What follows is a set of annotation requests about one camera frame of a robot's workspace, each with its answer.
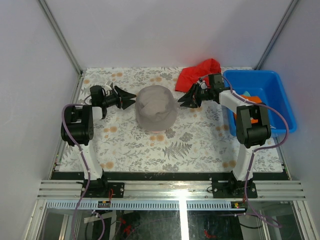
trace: red fabric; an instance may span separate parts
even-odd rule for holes
[[[198,81],[198,78],[207,74],[219,74],[221,73],[220,63],[213,58],[207,59],[197,66],[190,66],[184,68],[176,81],[175,90],[179,92],[188,92]],[[206,77],[205,82],[209,85],[209,80]]]

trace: gray hat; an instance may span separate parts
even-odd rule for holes
[[[148,131],[161,132],[169,129],[175,123],[177,114],[174,96],[164,86],[147,86],[136,97],[136,120]]]

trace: white wall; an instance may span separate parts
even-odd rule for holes
[[[303,183],[320,231],[320,2],[303,0],[267,59],[264,69],[281,76],[298,129],[284,145],[294,178]]]
[[[20,240],[77,75],[36,0],[0,1],[0,233]]]
[[[290,0],[47,0],[83,69],[255,66]]]

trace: blue container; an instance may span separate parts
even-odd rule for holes
[[[297,129],[297,123],[288,102],[284,86],[280,76],[274,71],[262,70],[227,70],[223,76],[230,81],[237,94],[242,95],[245,91],[253,96],[258,96],[266,105],[277,110],[287,121],[289,132]],[[286,133],[286,127],[282,120],[274,112],[268,110],[271,137],[275,138]],[[236,136],[236,120],[233,112],[228,110],[228,122],[230,133]]]

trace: floral pattern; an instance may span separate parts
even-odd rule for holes
[[[175,91],[182,67],[89,68],[78,98],[79,104],[90,94],[93,85],[112,81],[133,94],[147,86],[161,85],[178,100],[183,93]],[[229,172],[236,165],[240,144],[230,134],[227,109],[212,101],[200,108],[178,108],[174,125],[163,132],[142,129],[135,107],[126,110],[108,108],[107,116],[94,123],[92,140],[96,157],[104,171],[116,172]],[[273,145],[268,139],[266,145]],[[59,171],[83,171],[77,148],[66,146]],[[282,172],[276,149],[259,151],[255,172]]]

